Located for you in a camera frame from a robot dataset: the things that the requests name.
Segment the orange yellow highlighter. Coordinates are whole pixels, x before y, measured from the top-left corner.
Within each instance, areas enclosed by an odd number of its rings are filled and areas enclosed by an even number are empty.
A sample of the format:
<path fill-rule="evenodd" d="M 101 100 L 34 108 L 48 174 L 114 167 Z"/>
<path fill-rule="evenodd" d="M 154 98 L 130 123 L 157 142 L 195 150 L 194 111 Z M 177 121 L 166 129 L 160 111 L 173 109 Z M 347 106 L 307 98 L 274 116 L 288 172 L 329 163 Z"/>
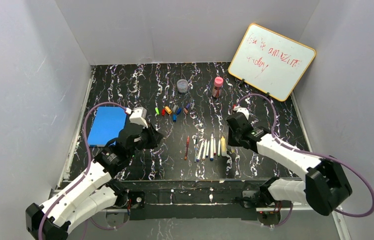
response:
<path fill-rule="evenodd" d="M 221 156 L 226 157 L 227 156 L 227 145 L 226 145 L 226 139 L 222 136 L 220 138 L 221 140 Z"/>

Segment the blue red marker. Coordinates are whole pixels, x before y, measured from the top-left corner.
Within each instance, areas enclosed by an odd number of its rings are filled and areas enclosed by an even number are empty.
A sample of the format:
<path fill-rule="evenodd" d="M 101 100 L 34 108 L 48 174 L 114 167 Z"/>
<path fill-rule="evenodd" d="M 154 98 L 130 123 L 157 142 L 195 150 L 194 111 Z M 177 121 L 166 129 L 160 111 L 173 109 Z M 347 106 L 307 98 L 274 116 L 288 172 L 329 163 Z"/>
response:
<path fill-rule="evenodd" d="M 206 141 L 205 158 L 209 157 L 210 141 Z"/>

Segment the purple white marker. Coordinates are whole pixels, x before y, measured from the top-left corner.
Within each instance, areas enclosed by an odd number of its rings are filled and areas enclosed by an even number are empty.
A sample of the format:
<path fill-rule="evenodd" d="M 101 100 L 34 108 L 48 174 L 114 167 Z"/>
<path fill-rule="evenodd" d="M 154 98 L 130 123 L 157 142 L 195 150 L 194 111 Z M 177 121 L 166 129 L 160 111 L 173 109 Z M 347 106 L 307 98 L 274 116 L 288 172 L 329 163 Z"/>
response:
<path fill-rule="evenodd" d="M 203 146 L 204 146 L 204 141 L 200 140 L 198 150 L 197 150 L 197 154 L 196 154 L 196 162 L 199 162 L 200 159 L 201 159 Z"/>

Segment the green capped marker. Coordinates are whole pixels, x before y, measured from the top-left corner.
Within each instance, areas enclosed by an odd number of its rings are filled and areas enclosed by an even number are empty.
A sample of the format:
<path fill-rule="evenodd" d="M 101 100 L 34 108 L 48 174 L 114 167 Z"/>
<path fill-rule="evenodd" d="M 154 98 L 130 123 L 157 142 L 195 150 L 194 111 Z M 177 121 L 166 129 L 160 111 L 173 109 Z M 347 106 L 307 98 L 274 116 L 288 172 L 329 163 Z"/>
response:
<path fill-rule="evenodd" d="M 221 156 L 221 140 L 218 140 L 218 147 L 217 147 L 217 156 Z"/>

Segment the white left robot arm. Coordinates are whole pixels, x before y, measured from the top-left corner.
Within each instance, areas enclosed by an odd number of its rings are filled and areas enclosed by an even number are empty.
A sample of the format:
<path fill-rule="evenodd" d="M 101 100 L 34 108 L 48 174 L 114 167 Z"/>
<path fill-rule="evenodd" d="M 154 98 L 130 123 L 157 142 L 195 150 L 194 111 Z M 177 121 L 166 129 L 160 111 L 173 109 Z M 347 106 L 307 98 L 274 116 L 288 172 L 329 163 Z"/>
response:
<path fill-rule="evenodd" d="M 27 231 L 36 240 L 65 240 L 79 224 L 128 196 L 115 176 L 128 167 L 137 151 L 152 150 L 163 135 L 152 125 L 127 123 L 82 172 L 52 198 L 25 210 Z"/>

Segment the checkered black white pen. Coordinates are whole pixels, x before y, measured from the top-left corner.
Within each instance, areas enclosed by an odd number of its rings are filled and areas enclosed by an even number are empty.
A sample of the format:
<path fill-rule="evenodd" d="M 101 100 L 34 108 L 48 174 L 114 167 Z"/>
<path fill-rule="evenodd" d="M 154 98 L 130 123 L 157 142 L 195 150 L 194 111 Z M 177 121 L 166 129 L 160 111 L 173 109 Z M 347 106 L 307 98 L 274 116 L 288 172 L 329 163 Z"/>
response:
<path fill-rule="evenodd" d="M 194 162 L 197 162 L 197 137 L 193 137 L 193 144 L 194 144 Z"/>

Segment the yellow highlighter cap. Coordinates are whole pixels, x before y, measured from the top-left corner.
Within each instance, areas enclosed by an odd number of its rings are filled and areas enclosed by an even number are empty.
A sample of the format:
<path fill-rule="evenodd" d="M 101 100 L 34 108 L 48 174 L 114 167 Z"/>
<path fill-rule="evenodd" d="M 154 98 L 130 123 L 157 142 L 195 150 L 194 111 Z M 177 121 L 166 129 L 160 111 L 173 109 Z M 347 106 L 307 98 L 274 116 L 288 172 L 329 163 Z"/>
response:
<path fill-rule="evenodd" d="M 172 110 L 171 110 L 168 106 L 165 107 L 165 111 L 166 111 L 169 115 L 172 114 Z"/>

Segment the blue capped white marker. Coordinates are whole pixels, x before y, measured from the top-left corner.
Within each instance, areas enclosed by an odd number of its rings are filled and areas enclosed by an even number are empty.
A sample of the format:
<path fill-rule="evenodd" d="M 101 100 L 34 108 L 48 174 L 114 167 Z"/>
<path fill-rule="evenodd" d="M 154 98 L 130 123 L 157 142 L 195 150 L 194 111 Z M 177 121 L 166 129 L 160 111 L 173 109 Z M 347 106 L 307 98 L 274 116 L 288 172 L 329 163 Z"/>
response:
<path fill-rule="evenodd" d="M 215 153 L 214 153 L 214 141 L 215 139 L 214 139 L 214 134 L 213 133 L 211 133 L 211 137 L 210 137 L 210 143 L 209 143 L 209 145 L 210 145 L 210 151 L 209 151 L 209 158 L 210 158 L 210 161 L 213 161 L 214 160 L 214 155 L 215 155 Z"/>

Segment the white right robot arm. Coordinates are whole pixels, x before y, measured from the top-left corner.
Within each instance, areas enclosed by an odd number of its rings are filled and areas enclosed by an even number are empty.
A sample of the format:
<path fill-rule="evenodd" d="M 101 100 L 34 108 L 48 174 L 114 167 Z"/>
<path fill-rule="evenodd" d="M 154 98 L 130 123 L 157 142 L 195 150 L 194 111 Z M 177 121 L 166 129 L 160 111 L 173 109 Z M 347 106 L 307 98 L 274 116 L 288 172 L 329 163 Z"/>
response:
<path fill-rule="evenodd" d="M 327 216 L 352 193 L 342 166 L 323 157 L 301 153 L 283 141 L 276 141 L 265 127 L 254 128 L 242 112 L 226 119 L 228 144 L 268 157 L 295 173 L 300 180 L 273 177 L 259 187 L 258 200 L 266 204 L 280 201 L 308 204 Z"/>

